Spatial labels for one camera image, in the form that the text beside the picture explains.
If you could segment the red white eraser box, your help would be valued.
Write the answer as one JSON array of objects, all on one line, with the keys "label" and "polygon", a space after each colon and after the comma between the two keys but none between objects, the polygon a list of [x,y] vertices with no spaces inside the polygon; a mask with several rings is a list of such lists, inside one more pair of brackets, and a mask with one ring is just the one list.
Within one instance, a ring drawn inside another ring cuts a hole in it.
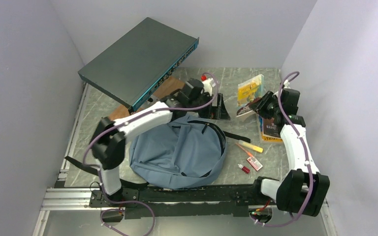
[{"label": "red white eraser box", "polygon": [[248,157],[247,158],[247,162],[251,165],[251,167],[255,170],[255,171],[259,171],[260,169],[262,169],[263,165],[255,158],[255,157]]}]

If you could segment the wooden board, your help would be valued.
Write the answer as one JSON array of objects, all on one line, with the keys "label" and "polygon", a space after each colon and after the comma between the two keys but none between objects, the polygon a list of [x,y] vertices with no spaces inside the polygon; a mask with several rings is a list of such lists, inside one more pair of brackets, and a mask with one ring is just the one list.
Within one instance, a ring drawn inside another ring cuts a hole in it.
[{"label": "wooden board", "polygon": [[[160,85],[160,87],[154,92],[152,95],[153,102],[146,102],[144,105],[142,105],[137,111],[140,112],[152,105],[154,105],[155,102],[159,101],[161,98],[169,95],[171,92],[175,91],[176,89],[181,89],[185,85],[185,82],[175,78],[175,77],[169,77],[165,82]],[[126,108],[124,105],[120,105],[117,107],[109,116],[108,118],[110,120],[116,120],[119,118],[125,118],[128,117],[130,113],[128,112],[128,108]]]}]

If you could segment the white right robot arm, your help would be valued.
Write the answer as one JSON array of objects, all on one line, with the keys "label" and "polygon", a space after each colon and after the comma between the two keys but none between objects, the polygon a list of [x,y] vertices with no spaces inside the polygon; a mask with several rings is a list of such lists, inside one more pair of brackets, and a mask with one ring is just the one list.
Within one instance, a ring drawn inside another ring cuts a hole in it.
[{"label": "white right robot arm", "polygon": [[283,180],[258,177],[251,193],[257,204],[272,199],[279,210],[315,217],[324,203],[330,180],[320,173],[313,161],[304,118],[297,115],[299,98],[299,91],[284,88],[279,93],[268,91],[248,104],[262,118],[273,121],[289,164],[289,172]]}]

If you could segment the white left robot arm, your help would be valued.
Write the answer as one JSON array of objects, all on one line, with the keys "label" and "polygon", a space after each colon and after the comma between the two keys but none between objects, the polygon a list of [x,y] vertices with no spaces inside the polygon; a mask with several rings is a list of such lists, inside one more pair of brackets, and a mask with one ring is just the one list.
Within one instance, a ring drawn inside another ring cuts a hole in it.
[{"label": "white left robot arm", "polygon": [[220,96],[217,81],[205,74],[145,110],[115,121],[103,119],[90,143],[102,200],[114,207],[123,198],[119,167],[126,145],[129,165],[146,185],[175,190],[214,182],[227,148],[225,132],[211,123],[218,110],[212,102]]}]

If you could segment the aluminium frame rail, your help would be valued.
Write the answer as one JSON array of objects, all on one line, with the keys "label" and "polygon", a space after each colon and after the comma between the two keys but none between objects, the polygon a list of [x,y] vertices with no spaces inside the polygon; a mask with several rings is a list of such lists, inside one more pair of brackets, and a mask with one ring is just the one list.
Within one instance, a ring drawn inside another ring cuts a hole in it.
[{"label": "aluminium frame rail", "polygon": [[195,189],[167,190],[147,187],[142,190],[125,188],[122,200],[112,203],[105,199],[97,187],[89,188],[49,188],[33,232],[35,236],[44,234],[51,211],[104,211],[121,209],[128,219],[150,217],[146,206],[157,217],[232,215],[246,216],[257,211],[269,214],[276,211],[276,204],[266,198],[255,198],[248,185],[211,185]]}]

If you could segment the yellow bottom book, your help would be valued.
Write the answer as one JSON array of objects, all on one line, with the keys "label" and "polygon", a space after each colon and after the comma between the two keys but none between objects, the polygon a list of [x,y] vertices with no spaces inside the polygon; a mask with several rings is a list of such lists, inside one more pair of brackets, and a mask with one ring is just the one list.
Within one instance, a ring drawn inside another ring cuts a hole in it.
[{"label": "yellow bottom book", "polygon": [[283,141],[282,139],[278,139],[278,138],[269,138],[269,137],[265,137],[262,133],[262,121],[261,121],[261,116],[258,116],[258,126],[259,126],[259,132],[260,132],[260,137],[261,137],[261,141],[262,142],[265,142],[265,143],[276,143],[276,144],[281,144]]}]

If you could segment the yellow cover book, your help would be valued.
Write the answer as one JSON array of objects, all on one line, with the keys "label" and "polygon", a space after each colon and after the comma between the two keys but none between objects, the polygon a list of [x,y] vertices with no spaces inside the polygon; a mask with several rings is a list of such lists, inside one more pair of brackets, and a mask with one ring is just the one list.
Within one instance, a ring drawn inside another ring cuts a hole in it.
[{"label": "yellow cover book", "polygon": [[254,114],[249,105],[263,96],[263,82],[264,76],[259,74],[238,85],[236,118],[239,121],[245,121]]}]

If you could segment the yellow highlighter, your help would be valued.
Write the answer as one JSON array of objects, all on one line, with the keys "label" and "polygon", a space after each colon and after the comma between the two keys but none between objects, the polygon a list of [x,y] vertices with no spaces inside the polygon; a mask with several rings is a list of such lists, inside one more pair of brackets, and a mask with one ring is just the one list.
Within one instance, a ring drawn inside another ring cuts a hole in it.
[{"label": "yellow highlighter", "polygon": [[263,148],[262,147],[253,145],[251,143],[248,143],[248,142],[245,142],[245,141],[242,141],[242,140],[239,140],[238,144],[240,146],[244,147],[244,148],[248,148],[248,149],[254,150],[254,151],[259,152],[259,153],[263,152]]}]

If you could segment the grey network switch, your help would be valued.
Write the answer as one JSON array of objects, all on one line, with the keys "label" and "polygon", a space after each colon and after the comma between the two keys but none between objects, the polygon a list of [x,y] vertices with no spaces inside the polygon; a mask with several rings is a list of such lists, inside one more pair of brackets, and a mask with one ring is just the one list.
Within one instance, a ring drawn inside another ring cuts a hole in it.
[{"label": "grey network switch", "polygon": [[199,38],[145,18],[78,71],[80,78],[136,112],[197,48]]}]

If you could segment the blue backpack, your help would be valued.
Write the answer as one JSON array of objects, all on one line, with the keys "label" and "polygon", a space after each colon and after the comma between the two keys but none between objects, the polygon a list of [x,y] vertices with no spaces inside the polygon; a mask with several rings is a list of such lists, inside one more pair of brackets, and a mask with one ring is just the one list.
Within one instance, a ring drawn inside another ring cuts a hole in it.
[{"label": "blue backpack", "polygon": [[127,139],[120,128],[103,118],[91,141],[101,169],[70,156],[66,160],[89,174],[101,175],[109,195],[123,188],[143,189],[149,184],[167,189],[193,188],[218,178],[228,138],[251,142],[206,119],[187,115],[143,132],[131,140],[126,150]]}]

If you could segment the dark cover book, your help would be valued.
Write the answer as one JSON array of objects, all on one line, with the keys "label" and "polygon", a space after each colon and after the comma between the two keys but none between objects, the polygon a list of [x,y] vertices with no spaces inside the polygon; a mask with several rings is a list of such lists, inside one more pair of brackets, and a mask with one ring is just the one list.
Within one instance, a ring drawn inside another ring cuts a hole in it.
[{"label": "dark cover book", "polygon": [[261,118],[262,121],[262,133],[265,137],[280,139],[280,129],[274,123],[274,118],[267,119]]}]

